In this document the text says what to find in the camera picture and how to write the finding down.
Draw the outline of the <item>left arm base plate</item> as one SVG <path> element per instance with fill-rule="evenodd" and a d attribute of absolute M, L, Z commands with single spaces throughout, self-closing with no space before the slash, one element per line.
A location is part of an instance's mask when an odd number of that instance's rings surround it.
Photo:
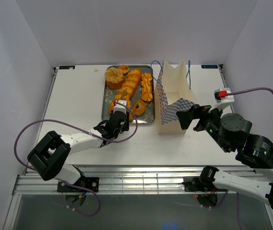
<path fill-rule="evenodd" d="M 78 187 L 84 187 L 96 193 L 99 191 L 99 181 L 100 181 L 99 177 L 82 177 L 73 185 Z M 74 193 L 84 192 L 84 190 L 68 186 L 63 182 L 58 182 L 57 192 Z"/>

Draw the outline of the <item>blue checkered paper bag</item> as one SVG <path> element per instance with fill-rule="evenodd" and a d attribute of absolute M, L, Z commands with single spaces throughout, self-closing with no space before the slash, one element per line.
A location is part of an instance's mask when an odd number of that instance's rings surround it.
<path fill-rule="evenodd" d="M 160 64 L 154 89 L 155 120 L 158 134 L 184 134 L 177 112 L 189 110 L 196 102 L 191 89 L 190 62 L 176 67 L 167 61 Z"/>

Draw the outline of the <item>ring donut bread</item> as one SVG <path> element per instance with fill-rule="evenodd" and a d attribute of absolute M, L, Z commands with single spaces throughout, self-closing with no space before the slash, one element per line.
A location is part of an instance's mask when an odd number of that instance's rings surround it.
<path fill-rule="evenodd" d="M 135 116 L 141 116 L 146 109 L 146 104 L 142 100 L 137 100 L 132 107 L 132 112 Z"/>

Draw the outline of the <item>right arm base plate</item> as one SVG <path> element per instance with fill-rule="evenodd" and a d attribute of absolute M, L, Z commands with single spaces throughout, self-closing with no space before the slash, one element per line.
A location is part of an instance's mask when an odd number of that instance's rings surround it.
<path fill-rule="evenodd" d="M 208 186 L 199 180 L 199 177 L 183 177 L 185 192 L 209 192 Z"/>

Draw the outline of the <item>metal tongs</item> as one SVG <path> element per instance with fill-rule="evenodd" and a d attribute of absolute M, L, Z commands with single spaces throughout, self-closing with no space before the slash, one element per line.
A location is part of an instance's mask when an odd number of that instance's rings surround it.
<path fill-rule="evenodd" d="M 127 102 L 127 107 L 128 107 L 129 109 L 126 109 L 126 111 L 127 111 L 127 112 L 130 112 L 130 111 L 133 112 L 132 102 L 130 101 L 128 92 L 127 92 L 126 90 L 123 90 L 123 91 L 122 91 L 121 100 L 125 100 L 125 101 Z"/>

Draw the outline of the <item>long baguette bread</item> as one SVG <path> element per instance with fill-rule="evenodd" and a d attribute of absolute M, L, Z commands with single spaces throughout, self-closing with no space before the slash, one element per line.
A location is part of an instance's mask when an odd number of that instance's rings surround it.
<path fill-rule="evenodd" d="M 113 101 L 110 103 L 110 106 L 108 109 L 109 114 L 111 114 L 111 112 L 113 111 L 114 102 L 121 100 L 121 94 L 122 94 L 123 90 L 126 90 L 128 92 L 130 99 L 132 98 L 135 90 L 137 89 L 137 87 L 139 85 L 141 77 L 142 77 L 142 71 L 140 69 L 132 69 L 128 73 L 122 87 L 119 89 L 119 91 L 116 94 L 116 96 L 114 97 Z"/>

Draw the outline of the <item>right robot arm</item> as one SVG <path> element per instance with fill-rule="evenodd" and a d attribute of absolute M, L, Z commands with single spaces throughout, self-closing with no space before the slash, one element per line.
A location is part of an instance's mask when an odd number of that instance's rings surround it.
<path fill-rule="evenodd" d="M 183 130 L 197 119 L 194 131 L 206 131 L 225 153 L 235 152 L 237 161 L 268 179 L 267 182 L 256 182 L 205 166 L 198 178 L 183 182 L 186 190 L 231 190 L 260 200 L 273 209 L 273 143 L 268 138 L 251 134 L 252 123 L 241 115 L 223 115 L 222 111 L 209 105 L 194 104 L 189 110 L 176 114 Z"/>

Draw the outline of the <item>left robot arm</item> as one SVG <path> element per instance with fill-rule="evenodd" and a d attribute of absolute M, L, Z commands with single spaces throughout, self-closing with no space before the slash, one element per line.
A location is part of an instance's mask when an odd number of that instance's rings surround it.
<path fill-rule="evenodd" d="M 129 130 L 129 115 L 116 111 L 108 120 L 89 131 L 60 135 L 49 131 L 28 154 L 27 159 L 44 181 L 65 181 L 73 191 L 84 187 L 84 174 L 76 166 L 66 163 L 68 156 L 77 152 L 104 147 L 118 135 Z"/>

